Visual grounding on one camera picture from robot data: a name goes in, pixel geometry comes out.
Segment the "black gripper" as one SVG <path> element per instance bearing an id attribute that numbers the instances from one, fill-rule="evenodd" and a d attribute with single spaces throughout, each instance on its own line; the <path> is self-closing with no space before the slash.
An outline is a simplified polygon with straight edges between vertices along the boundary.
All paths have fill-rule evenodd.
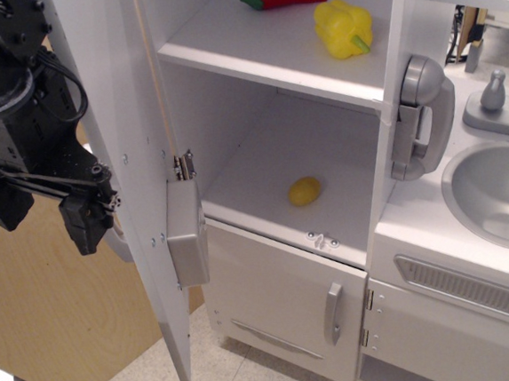
<path id="1" fill-rule="evenodd" d="M 82 256 L 93 255 L 114 225 L 110 212 L 120 205 L 111 178 L 109 167 L 76 141 L 62 142 L 30 173 L 0 166 L 0 227 L 18 227 L 35 202 L 32 194 L 62 199 L 70 239 Z"/>

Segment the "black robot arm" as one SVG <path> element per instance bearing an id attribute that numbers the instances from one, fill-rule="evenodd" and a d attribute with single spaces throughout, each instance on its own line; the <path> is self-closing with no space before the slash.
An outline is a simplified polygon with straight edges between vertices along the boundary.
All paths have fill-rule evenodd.
<path id="1" fill-rule="evenodd" d="M 0 227 L 12 231 L 36 195 L 59 201 L 82 255 L 114 224 L 111 172 L 78 142 L 88 97 L 79 79 L 44 46 L 52 26 L 41 0 L 0 0 Z"/>

